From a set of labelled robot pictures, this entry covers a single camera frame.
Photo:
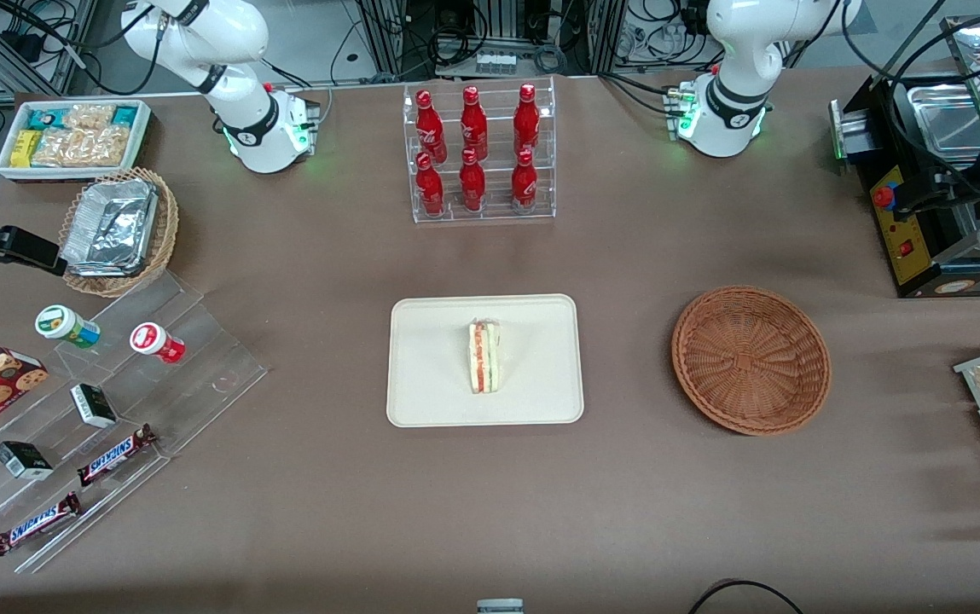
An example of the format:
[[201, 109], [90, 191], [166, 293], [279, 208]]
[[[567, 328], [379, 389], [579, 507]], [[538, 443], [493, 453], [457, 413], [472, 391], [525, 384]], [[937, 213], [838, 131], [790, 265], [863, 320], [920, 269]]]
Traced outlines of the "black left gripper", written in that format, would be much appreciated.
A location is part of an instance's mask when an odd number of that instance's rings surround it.
[[895, 217], [980, 203], [980, 187], [956, 167], [931, 165], [895, 187]]

